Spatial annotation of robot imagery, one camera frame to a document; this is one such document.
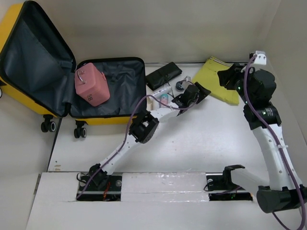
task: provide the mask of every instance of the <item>yellow paper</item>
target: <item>yellow paper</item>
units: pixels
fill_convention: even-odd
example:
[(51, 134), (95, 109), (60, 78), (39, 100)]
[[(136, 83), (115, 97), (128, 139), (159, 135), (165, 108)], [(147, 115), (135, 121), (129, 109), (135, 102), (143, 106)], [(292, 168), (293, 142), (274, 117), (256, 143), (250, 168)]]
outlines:
[(222, 62), (214, 57), (209, 58), (202, 68), (193, 78), (193, 82), (198, 82), (204, 88), (210, 90), (213, 97), (230, 104), (239, 104), (239, 95), (235, 90), (227, 90), (220, 86), (217, 72), (227, 70), (232, 64)]

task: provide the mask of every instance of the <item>white wall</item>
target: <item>white wall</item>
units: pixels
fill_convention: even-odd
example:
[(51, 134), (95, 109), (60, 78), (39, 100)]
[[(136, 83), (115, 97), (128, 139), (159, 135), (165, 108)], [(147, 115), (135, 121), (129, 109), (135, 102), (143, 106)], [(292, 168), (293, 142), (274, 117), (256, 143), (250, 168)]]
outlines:
[(77, 60), (247, 60), (262, 46), (280, 0), (37, 0)]
[[(265, 43), (265, 50), (279, 78), (283, 92), (295, 114), (307, 141), (307, 1), (282, 0)], [(292, 141), (299, 142), (298, 133), (289, 133)], [(292, 160), (299, 176), (307, 183), (307, 150), (296, 149)]]
[[(17, 0), (1, 0), (0, 19)], [(43, 134), (43, 121), (3, 95), (0, 99), (0, 223), (3, 230), (24, 230), (37, 176), (46, 171), (54, 134)]]

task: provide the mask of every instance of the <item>black wallet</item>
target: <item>black wallet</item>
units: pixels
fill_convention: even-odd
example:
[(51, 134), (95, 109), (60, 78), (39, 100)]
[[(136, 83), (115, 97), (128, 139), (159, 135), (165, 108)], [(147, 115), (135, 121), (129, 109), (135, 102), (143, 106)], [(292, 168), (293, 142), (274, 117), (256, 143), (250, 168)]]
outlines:
[(179, 76), (181, 73), (182, 70), (179, 69), (179, 67), (174, 62), (171, 62), (166, 66), (157, 69), (151, 74), (148, 74), (146, 76), (146, 84), (152, 91), (155, 91), (160, 86)]

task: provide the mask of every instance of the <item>white table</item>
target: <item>white table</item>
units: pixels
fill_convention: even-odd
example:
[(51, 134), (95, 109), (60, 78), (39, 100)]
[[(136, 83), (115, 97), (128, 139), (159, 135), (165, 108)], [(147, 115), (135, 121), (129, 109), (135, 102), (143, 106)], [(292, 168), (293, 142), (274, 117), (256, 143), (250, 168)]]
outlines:
[[(146, 74), (160, 66), (146, 67)], [(187, 75), (193, 77), (202, 64), (179, 66), (183, 74), (170, 82), (172, 86)], [(275, 94), (278, 109), (291, 111), (280, 88)], [(282, 229), (257, 202), (208, 202), (203, 191), (206, 179), (201, 172), (222, 172), (227, 165), (242, 164), (259, 177), (267, 177), (260, 147), (243, 116), (243, 103), (232, 106), (208, 96), (183, 115), (161, 124), (152, 140), (118, 168), (118, 172), (128, 172), (123, 175), (122, 202), (75, 201), (75, 172), (88, 171), (111, 153), (123, 141), (125, 125), (87, 126), (86, 139), (75, 139), (74, 128), (73, 119), (63, 119), (27, 230)], [(164, 172), (174, 181), (167, 178), (166, 183), (159, 174), (132, 172)], [(292, 229), (300, 223), (298, 210), (278, 216)]]
[[(163, 65), (146, 67), (146, 74)], [(193, 77), (202, 64), (181, 64), (182, 75)], [(229, 105), (208, 96), (183, 115), (160, 124), (152, 140), (141, 145), (118, 172), (221, 172), (242, 164), (266, 175), (260, 147), (243, 116), (243, 103)], [(107, 157), (123, 141), (126, 125), (86, 126), (88, 136), (75, 139), (75, 122), (65, 118), (50, 161), (49, 172), (79, 172)]]

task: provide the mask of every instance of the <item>open suitcase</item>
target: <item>open suitcase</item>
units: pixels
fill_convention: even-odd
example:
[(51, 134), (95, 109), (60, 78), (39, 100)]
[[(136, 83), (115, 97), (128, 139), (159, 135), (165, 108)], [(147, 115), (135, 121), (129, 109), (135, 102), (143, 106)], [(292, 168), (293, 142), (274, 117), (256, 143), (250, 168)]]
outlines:
[[(76, 138), (83, 125), (126, 123), (146, 95), (145, 66), (137, 57), (86, 60), (74, 55), (43, 9), (34, 1), (12, 5), (0, 24), (0, 87), (9, 96), (44, 116), (43, 132), (55, 131), (53, 117), (75, 118)], [(92, 62), (106, 76), (110, 99), (93, 107), (78, 96), (74, 72)], [(146, 108), (146, 101), (137, 113)]]

